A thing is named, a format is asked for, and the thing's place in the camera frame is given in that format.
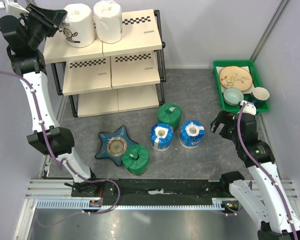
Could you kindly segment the white cartoon-print roll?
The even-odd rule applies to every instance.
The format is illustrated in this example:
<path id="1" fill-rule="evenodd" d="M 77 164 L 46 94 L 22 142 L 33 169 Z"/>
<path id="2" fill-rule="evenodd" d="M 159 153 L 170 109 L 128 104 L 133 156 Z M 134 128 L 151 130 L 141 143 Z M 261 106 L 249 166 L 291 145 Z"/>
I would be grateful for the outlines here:
<path id="1" fill-rule="evenodd" d="M 94 18 L 92 10 L 83 3 L 68 4 L 66 18 L 61 24 L 67 43 L 75 48 L 84 48 L 95 40 Z"/>

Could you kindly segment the plain white roll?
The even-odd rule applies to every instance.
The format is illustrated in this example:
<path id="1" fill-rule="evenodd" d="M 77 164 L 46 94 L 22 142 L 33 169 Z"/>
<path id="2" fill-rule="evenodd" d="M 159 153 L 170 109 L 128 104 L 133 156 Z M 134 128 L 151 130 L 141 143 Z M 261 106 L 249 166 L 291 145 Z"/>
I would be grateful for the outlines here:
<path id="1" fill-rule="evenodd" d="M 122 8 L 114 0 L 101 0 L 93 6 L 97 37 L 104 43 L 114 44 L 122 38 Z"/>

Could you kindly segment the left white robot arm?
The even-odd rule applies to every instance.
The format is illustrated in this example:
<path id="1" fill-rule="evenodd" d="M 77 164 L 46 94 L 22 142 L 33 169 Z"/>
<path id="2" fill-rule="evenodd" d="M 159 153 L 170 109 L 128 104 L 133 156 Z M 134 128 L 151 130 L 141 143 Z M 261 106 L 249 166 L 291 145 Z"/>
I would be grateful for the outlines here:
<path id="1" fill-rule="evenodd" d="M 53 37 L 67 16 L 63 9 L 51 10 L 29 3 L 20 6 L 14 0 L 0 1 L 0 32 L 8 45 L 11 62 L 9 76 L 20 80 L 32 117 L 32 134 L 28 143 L 45 156 L 50 156 L 59 169 L 66 168 L 73 186 L 89 197 L 96 196 L 100 185 L 92 170 L 75 150 L 75 141 L 68 128 L 61 127 L 54 114 L 49 91 L 45 59 L 39 46 L 45 38 Z"/>

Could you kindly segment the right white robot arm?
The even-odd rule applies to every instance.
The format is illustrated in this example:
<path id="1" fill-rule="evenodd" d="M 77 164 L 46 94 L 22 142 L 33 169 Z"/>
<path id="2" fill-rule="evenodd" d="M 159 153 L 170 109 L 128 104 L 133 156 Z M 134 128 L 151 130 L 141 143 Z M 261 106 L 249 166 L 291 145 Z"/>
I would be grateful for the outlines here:
<path id="1" fill-rule="evenodd" d="M 270 146 L 258 139 L 255 116 L 222 110 L 210 123 L 210 131 L 214 133 L 220 124 L 223 124 L 220 136 L 234 143 L 237 155 L 253 176 L 261 197 L 252 192 L 238 171 L 221 175 L 220 193 L 239 201 L 256 224 L 258 239 L 300 240 L 300 218 L 284 191 Z"/>

